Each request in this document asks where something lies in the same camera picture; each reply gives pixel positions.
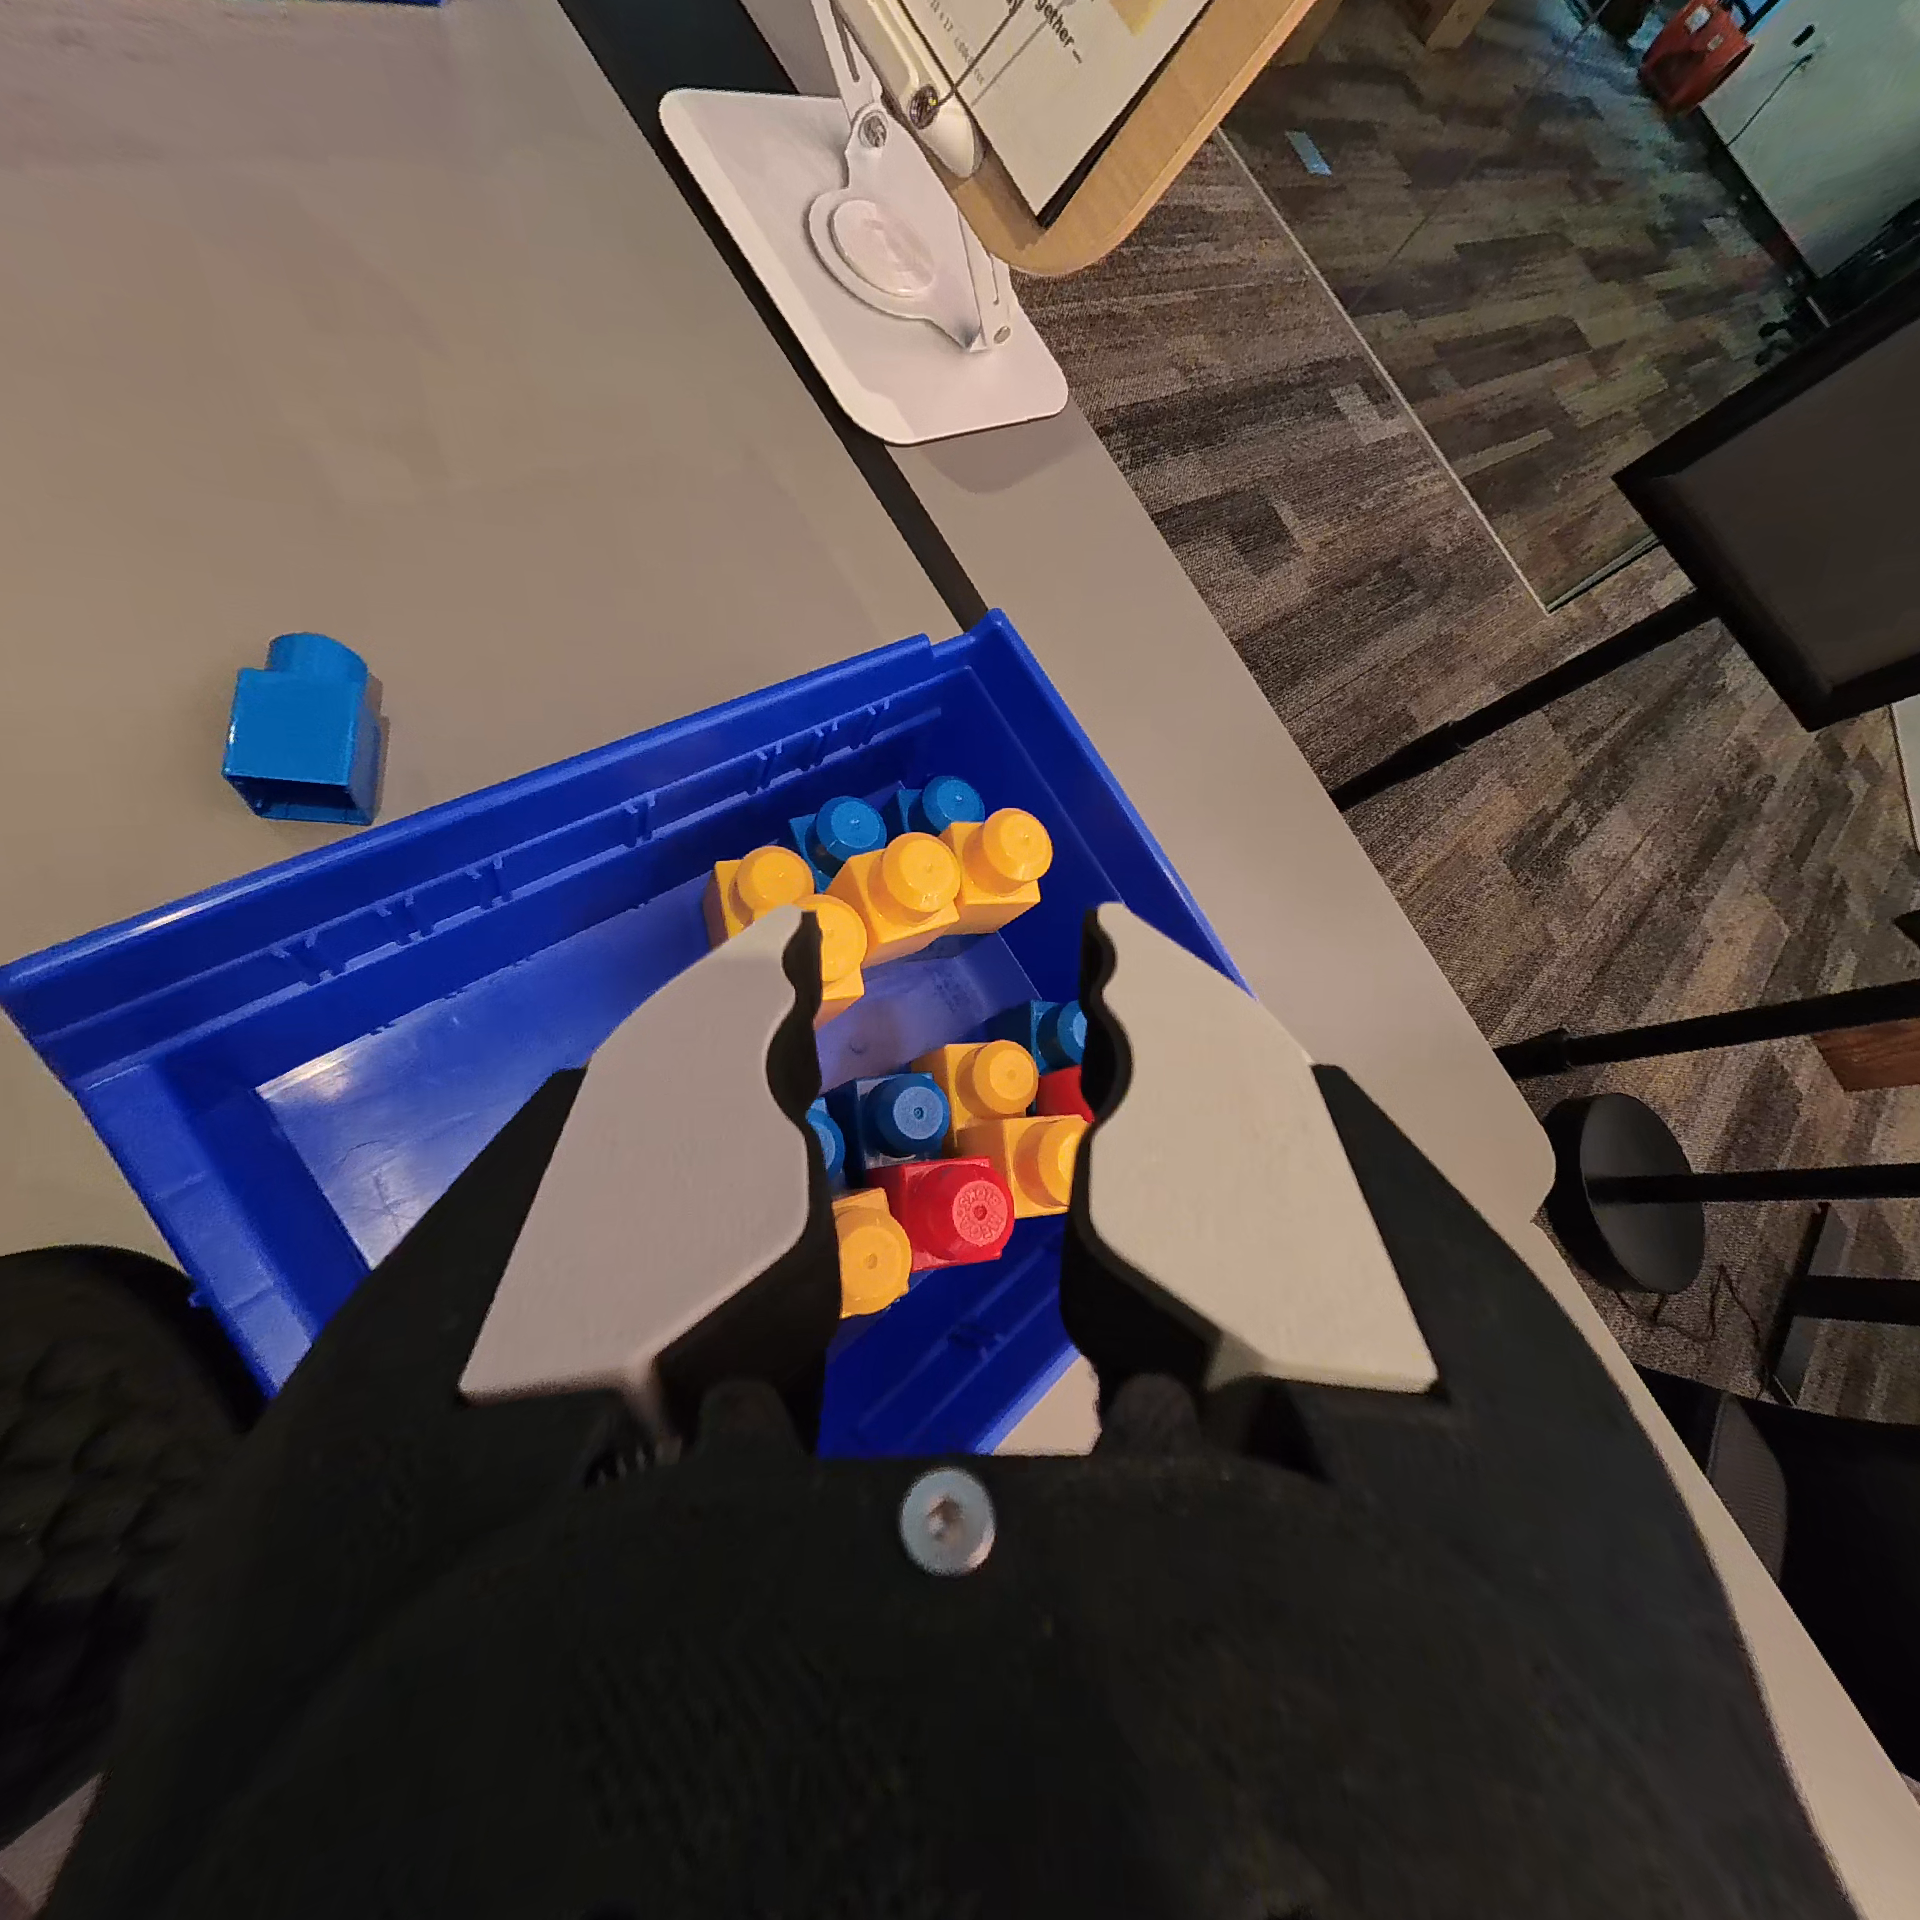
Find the blue one-stud toy block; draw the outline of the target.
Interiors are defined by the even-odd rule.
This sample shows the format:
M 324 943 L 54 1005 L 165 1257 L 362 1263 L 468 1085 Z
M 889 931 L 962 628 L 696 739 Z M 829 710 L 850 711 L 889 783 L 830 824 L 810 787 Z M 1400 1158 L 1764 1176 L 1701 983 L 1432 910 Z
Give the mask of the blue one-stud toy block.
M 280 633 L 237 674 L 223 777 L 252 816 L 369 827 L 384 759 L 383 684 L 347 642 Z

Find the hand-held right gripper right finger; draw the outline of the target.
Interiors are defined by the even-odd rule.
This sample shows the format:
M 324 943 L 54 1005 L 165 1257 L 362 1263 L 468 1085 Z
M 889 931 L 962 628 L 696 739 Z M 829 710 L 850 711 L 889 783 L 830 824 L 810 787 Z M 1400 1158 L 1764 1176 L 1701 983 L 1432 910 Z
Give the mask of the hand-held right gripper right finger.
M 1147 1377 L 1223 1413 L 1271 1388 L 1436 1388 L 1310 1052 L 1120 901 L 1085 916 L 1078 1000 L 1063 1320 L 1102 1419 Z

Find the blue plastic bin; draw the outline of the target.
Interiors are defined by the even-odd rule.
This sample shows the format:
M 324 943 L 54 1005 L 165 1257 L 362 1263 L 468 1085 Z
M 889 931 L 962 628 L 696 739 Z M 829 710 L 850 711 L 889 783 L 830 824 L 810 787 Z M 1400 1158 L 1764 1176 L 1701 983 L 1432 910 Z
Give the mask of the blue plastic bin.
M 1043 900 L 870 971 L 821 1028 L 829 1099 L 941 1044 L 1028 1040 L 1032 1004 L 1077 994 L 1086 914 L 1108 900 L 1246 988 L 991 611 L 18 958 L 4 1009 L 277 1390 L 522 1104 L 708 951 L 718 860 L 937 776 L 1041 819 Z

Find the black pole stand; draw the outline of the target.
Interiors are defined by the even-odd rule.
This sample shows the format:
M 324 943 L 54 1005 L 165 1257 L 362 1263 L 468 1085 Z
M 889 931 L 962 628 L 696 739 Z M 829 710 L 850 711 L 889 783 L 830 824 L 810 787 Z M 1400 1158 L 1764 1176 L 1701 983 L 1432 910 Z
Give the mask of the black pole stand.
M 1696 1169 L 1669 1121 L 1621 1092 L 1565 1098 L 1545 1128 L 1554 1236 L 1589 1277 L 1629 1291 L 1673 1296 L 1698 1279 L 1712 1206 L 1919 1195 L 1917 1161 Z

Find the white board stand base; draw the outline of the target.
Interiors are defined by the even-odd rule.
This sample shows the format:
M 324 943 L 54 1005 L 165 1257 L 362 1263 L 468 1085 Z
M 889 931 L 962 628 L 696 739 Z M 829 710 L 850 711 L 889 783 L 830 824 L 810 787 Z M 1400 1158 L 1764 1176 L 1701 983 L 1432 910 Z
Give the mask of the white board stand base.
M 855 426 L 920 446 L 1067 408 L 1005 261 L 876 104 L 679 88 L 661 122 Z

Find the black round pad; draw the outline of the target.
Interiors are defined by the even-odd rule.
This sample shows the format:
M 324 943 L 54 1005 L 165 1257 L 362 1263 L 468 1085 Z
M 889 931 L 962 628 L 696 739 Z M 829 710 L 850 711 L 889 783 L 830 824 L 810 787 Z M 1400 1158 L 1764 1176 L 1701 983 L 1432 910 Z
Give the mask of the black round pad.
M 4 1254 L 4 1843 L 100 1771 L 161 1589 L 265 1403 L 173 1263 Z

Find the clear chair floor mat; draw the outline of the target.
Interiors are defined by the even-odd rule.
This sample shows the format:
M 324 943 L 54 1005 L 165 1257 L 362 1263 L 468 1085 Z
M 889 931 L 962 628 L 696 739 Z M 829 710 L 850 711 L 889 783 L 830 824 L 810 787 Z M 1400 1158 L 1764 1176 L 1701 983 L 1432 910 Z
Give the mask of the clear chair floor mat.
M 1660 575 L 1621 470 L 1917 266 L 1917 4 L 1333 4 L 1237 159 L 1549 611 Z

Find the wooden instruction board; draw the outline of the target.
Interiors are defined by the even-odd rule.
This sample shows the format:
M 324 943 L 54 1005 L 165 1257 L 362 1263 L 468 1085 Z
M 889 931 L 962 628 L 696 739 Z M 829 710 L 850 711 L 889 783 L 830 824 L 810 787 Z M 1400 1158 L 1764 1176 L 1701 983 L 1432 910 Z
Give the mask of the wooden instruction board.
M 1131 237 L 1314 1 L 830 1 L 986 252 L 1085 271 Z

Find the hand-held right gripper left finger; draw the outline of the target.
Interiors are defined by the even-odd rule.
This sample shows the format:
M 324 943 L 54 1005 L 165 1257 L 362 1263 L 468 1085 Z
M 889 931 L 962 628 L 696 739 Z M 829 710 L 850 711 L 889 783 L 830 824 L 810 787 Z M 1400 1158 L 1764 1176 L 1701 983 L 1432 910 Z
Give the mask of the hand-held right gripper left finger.
M 845 1286 L 824 1158 L 816 911 L 780 906 L 590 1056 L 460 1392 L 694 1412 L 730 1379 L 818 1412 Z

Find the red plastic bin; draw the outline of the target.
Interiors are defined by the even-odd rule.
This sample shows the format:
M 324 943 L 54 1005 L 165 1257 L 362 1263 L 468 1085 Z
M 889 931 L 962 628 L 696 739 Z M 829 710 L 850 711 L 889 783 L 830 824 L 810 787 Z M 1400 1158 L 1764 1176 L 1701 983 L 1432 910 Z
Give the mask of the red plastic bin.
M 1669 117 L 1701 108 L 1753 54 L 1748 18 L 1740 1 L 1681 4 L 1639 63 L 1644 94 Z

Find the cluster of assembled block steps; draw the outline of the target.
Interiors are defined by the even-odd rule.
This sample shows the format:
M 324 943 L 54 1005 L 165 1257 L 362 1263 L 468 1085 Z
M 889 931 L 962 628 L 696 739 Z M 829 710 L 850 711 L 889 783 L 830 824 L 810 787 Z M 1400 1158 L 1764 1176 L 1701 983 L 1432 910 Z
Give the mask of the cluster of assembled block steps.
M 991 811 L 969 779 L 939 774 L 882 806 L 829 798 L 793 818 L 784 842 L 720 860 L 702 920 L 718 948 L 778 907 L 810 910 L 829 1023 L 870 976 L 913 990 L 909 964 L 970 956 L 1038 907 L 1053 856 L 1034 811 Z M 939 1021 L 939 1044 L 893 1069 L 822 1075 L 809 1121 L 847 1320 L 874 1317 L 937 1269 L 998 1259 L 1021 1221 L 1067 1214 L 1092 1125 L 1086 1031 L 1077 998 L 1028 998 Z

